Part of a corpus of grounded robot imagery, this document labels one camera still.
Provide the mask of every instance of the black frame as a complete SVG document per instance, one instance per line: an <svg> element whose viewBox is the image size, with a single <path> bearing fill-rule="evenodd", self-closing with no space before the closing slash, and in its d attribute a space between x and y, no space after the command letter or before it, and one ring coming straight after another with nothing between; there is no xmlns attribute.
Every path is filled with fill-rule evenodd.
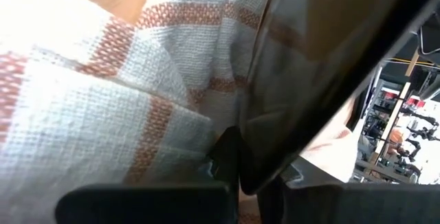
<svg viewBox="0 0 440 224"><path fill-rule="evenodd" d="M438 9L436 9L430 17L434 17L437 25L440 27L440 14L438 13ZM417 31L417 36L418 36L418 42L419 42L419 54L420 55L431 55L431 54L436 54L438 52L440 52L440 47L431 50L429 52L425 52L425 48L424 48L424 29L430 29L429 27L425 27L426 23L428 22L428 20L418 29Z"/></svg>
<svg viewBox="0 0 440 224"><path fill-rule="evenodd" d="M341 69L339 74L336 74L345 76L344 84L332 89L332 92L321 92L321 97L317 99L326 99L326 102L310 103L313 108L308 115L291 130L282 144L264 161L263 166L259 168L255 166L257 163L254 161L250 147L246 143L242 144L239 163L242 190L246 194L258 192L295 160L344 101L365 82L365 78L381 59L386 58L387 55L394 55L404 45L410 37L410 33L407 32L410 27L420 26L435 8L436 3L437 0L397 0L374 39L370 41L359 60L355 61L350 72Z"/></svg>

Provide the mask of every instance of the white woven cloth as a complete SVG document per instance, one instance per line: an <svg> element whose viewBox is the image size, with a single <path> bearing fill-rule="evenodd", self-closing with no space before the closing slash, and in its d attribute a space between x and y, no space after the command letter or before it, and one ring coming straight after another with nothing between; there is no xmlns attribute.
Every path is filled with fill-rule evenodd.
<svg viewBox="0 0 440 224"><path fill-rule="evenodd" d="M237 122L264 4L148 0L130 25L88 0L0 0L0 223L194 170Z"/></svg>

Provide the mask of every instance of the orange stripe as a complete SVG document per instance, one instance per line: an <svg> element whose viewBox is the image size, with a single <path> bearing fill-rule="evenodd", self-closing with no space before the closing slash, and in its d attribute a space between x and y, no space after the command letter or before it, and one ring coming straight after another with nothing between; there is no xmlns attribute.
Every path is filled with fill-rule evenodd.
<svg viewBox="0 0 440 224"><path fill-rule="evenodd" d="M0 55L0 145L8 136L27 61L12 53Z"/></svg>
<svg viewBox="0 0 440 224"><path fill-rule="evenodd" d="M171 102L158 97L151 98L147 124L137 145L133 163L125 176L125 183L139 183L149 169L159 150L172 112Z"/></svg>
<svg viewBox="0 0 440 224"><path fill-rule="evenodd" d="M269 16L266 19L269 20L267 28L270 38L286 47L296 49L301 53L306 52L304 38L295 29L279 21L273 16Z"/></svg>
<svg viewBox="0 0 440 224"><path fill-rule="evenodd" d="M134 30L122 19L111 17L91 62L77 67L76 71L97 77L115 76L127 59Z"/></svg>
<svg viewBox="0 0 440 224"><path fill-rule="evenodd" d="M233 93L237 88L244 88L246 86L245 76L235 76L234 80L222 79L222 78L211 78L209 85L205 89L190 89L188 92L190 94L190 103L199 105L203 100L207 90L219 91L222 93Z"/></svg>
<svg viewBox="0 0 440 224"><path fill-rule="evenodd" d="M136 26L141 29L171 25L220 25L222 18L235 19L256 29L260 15L232 2L161 3L144 9Z"/></svg>

